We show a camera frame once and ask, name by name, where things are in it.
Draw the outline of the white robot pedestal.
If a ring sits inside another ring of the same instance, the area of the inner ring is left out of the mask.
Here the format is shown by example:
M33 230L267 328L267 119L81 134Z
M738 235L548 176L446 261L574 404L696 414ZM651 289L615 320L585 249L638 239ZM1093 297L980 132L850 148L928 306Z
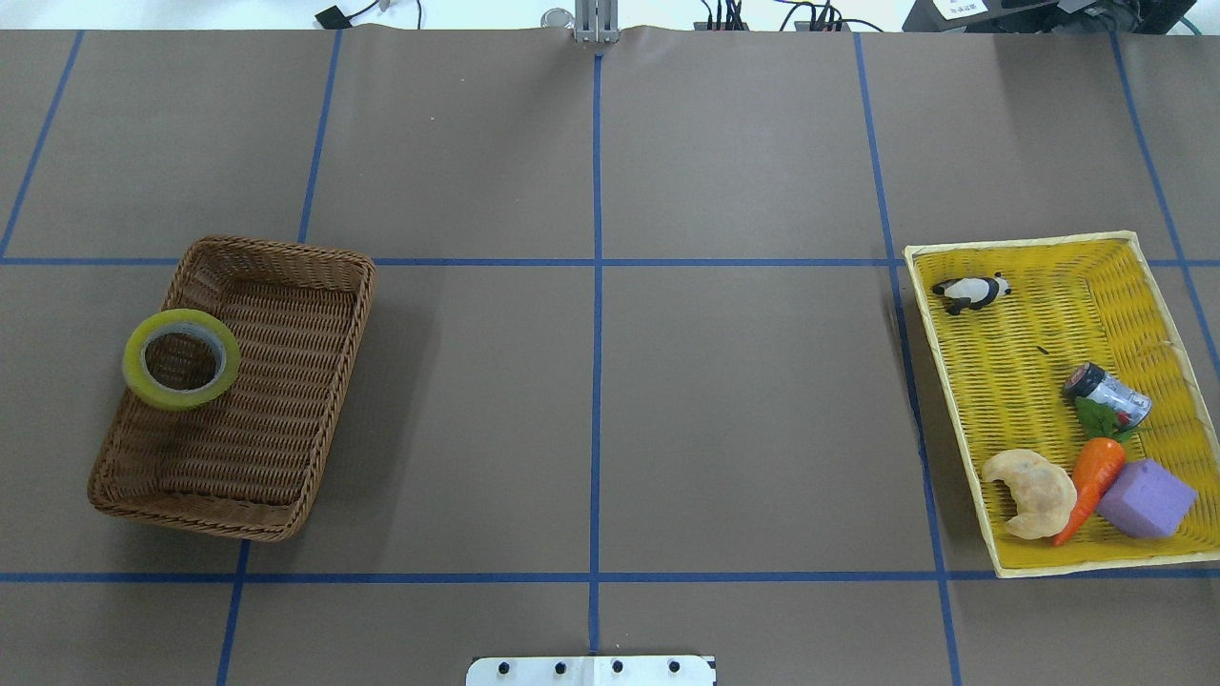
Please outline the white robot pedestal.
M488 655L466 685L716 685L712 655Z

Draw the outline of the black orange usb hub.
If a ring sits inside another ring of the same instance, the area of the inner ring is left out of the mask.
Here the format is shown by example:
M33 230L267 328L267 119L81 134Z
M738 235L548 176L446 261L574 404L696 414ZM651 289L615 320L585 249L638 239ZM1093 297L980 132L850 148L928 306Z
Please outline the black orange usb hub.
M693 31L750 31L750 26L737 13L709 13L705 20L695 21Z

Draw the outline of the small glass jar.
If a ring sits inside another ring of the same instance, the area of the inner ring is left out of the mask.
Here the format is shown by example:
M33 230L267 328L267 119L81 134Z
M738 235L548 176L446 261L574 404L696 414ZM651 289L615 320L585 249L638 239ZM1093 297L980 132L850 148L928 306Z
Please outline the small glass jar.
M1133 391L1114 374L1094 363L1082 363L1068 375L1064 394L1085 398L1115 413L1119 428L1138 427L1153 409L1149 395Z

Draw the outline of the yellow woven basket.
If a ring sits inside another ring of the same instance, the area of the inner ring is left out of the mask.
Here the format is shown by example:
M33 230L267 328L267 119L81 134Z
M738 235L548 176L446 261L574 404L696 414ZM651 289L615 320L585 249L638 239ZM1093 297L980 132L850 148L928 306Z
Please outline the yellow woven basket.
M1218 432L1133 232L906 247L904 261L998 577L1218 560ZM988 308L953 316L932 292L941 281L997 271L1013 293ZM1028 448L1070 469L1085 431L1063 385L1086 361L1150 395L1128 459L1150 457L1198 493L1171 537L1136 540L1098 515L1060 547L1004 530L1016 507L1006 487L982 477L982 465Z

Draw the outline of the small black device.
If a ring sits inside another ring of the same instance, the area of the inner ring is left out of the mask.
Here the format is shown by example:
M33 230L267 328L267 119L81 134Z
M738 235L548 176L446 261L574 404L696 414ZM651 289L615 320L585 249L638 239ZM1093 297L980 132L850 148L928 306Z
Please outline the small black device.
M323 31L346 31L353 26L353 20L338 6L329 6L315 13L315 21Z

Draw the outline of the purple foam cube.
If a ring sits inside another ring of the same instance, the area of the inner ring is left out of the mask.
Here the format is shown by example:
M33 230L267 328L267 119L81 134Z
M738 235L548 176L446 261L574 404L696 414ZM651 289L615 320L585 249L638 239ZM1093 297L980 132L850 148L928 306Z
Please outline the purple foam cube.
M1121 469L1096 513L1128 537L1160 540L1177 533L1197 498L1193 487L1146 457Z

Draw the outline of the toy croissant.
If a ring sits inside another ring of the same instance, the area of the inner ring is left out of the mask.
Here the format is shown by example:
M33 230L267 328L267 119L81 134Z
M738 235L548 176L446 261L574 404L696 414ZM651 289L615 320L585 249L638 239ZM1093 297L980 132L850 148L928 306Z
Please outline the toy croissant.
M1006 449L989 457L982 477L1006 485L1016 515L1006 519L1004 530L1025 541L1061 533L1077 503L1068 472L1032 449Z

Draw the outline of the yellow tape roll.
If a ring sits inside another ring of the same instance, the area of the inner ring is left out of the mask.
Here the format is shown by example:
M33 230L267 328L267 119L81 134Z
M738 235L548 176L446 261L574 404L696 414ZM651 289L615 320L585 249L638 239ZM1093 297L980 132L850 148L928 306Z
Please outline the yellow tape roll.
M211 378L195 388L171 388L152 376L148 348L167 334L185 334L205 344L214 355ZM128 391L149 406L170 413L196 409L231 391L242 352L231 327L204 310L168 309L145 319L124 344L122 374Z

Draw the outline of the toy panda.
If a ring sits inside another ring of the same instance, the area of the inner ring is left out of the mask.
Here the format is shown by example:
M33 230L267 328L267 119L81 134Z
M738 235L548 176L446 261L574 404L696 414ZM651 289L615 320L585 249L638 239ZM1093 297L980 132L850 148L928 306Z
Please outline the toy panda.
M1003 273L997 271L992 276L952 278L936 283L932 287L936 295L946 298L946 312L956 316L964 310L980 310L988 308L1002 295L1010 295L1013 287Z

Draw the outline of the aluminium frame post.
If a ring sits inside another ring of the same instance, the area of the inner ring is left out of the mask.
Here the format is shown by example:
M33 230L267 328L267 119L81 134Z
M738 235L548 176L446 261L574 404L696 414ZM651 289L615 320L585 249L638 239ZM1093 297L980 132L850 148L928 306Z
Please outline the aluminium frame post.
M577 0L573 7L573 39L577 43L619 43L619 0Z

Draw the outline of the brown wicker basket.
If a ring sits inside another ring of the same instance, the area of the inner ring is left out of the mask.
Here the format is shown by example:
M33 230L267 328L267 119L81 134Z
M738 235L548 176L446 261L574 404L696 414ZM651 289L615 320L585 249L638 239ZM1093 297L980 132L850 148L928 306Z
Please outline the brown wicker basket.
M224 236L192 244L161 310L228 326L238 377L184 413L127 388L92 468L92 507L195 533L292 538L321 487L375 284L375 261L357 251ZM148 359L171 388L206 383L216 365L185 334L152 341Z

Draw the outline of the orange toy carrot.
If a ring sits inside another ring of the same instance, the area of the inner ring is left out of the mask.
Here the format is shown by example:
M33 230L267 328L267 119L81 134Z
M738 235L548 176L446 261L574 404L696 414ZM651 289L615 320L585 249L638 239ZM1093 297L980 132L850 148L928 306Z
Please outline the orange toy carrot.
M1114 408L1085 395L1077 395L1074 406L1085 431L1085 444L1070 475L1077 500L1068 516L1068 525L1050 540L1054 547L1068 544L1096 511L1102 496L1107 494L1126 464L1125 443L1139 431L1124 425Z

